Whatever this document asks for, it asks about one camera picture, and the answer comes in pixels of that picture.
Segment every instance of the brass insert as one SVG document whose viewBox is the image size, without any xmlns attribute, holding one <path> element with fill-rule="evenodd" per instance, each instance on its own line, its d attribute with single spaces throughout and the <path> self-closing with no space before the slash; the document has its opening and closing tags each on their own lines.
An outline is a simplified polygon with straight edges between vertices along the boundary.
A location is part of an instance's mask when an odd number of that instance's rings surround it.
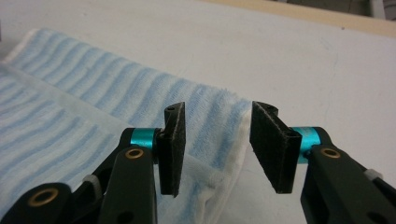
<svg viewBox="0 0 396 224">
<path fill-rule="evenodd" d="M 31 207 L 42 206 L 52 202 L 58 196 L 58 193 L 59 190 L 55 188 L 42 189 L 29 199 L 28 204 Z"/>
<path fill-rule="evenodd" d="M 143 156 L 143 150 L 139 148 L 132 148 L 125 152 L 125 157 L 134 160 Z"/>
<path fill-rule="evenodd" d="M 337 152 L 336 150 L 331 149 L 331 148 L 323 148 L 320 152 L 323 155 L 333 158 L 333 159 L 338 159 L 341 157 L 341 154 L 339 152 Z"/>
</svg>

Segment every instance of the white tabletop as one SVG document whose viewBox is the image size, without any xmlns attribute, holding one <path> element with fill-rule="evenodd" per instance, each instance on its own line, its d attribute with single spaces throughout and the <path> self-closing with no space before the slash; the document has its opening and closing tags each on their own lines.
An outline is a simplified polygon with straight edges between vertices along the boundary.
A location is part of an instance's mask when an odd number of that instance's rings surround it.
<svg viewBox="0 0 396 224">
<path fill-rule="evenodd" d="M 48 27 L 132 61 L 275 105 L 289 126 L 325 128 L 396 186 L 396 38 L 192 0 L 1 0 L 3 58 Z M 219 223 L 304 223 L 251 149 Z"/>
</svg>

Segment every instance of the black rubber pad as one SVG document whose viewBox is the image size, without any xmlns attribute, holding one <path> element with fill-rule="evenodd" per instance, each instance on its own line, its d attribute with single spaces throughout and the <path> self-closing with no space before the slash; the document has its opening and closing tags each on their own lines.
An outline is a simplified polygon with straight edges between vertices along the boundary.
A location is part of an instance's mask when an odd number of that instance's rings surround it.
<svg viewBox="0 0 396 224">
<path fill-rule="evenodd" d="M 165 108 L 165 129 L 157 136 L 161 194 L 178 195 L 184 148 L 186 120 L 184 103 Z"/>
<path fill-rule="evenodd" d="M 302 137 L 277 112 L 272 105 L 253 102 L 250 144 L 276 193 L 291 193 Z"/>
</svg>

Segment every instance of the white towel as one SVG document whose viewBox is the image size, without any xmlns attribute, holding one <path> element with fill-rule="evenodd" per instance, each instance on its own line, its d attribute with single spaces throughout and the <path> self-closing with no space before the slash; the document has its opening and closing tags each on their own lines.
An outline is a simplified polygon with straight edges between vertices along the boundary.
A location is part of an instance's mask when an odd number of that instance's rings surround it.
<svg viewBox="0 0 396 224">
<path fill-rule="evenodd" d="M 215 223 L 248 146 L 250 101 L 42 29 L 0 63 L 0 217 L 28 189 L 76 189 L 126 127 L 164 127 L 186 102 L 179 195 L 157 193 L 159 223 Z M 155 170 L 159 189 L 158 168 Z"/>
</svg>

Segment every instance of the towel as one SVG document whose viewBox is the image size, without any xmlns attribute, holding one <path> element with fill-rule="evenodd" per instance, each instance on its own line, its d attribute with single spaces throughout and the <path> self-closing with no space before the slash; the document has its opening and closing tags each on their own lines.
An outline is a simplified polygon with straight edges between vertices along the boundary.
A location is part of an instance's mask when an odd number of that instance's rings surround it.
<svg viewBox="0 0 396 224">
<path fill-rule="evenodd" d="M 157 193 L 159 223 L 216 223 L 248 146 L 251 102 L 130 62 L 59 32 L 30 32 L 0 62 L 0 217 L 28 189 L 76 189 L 127 127 L 164 127 L 186 102 L 179 195 Z M 156 190 L 158 167 L 154 170 Z"/>
</svg>

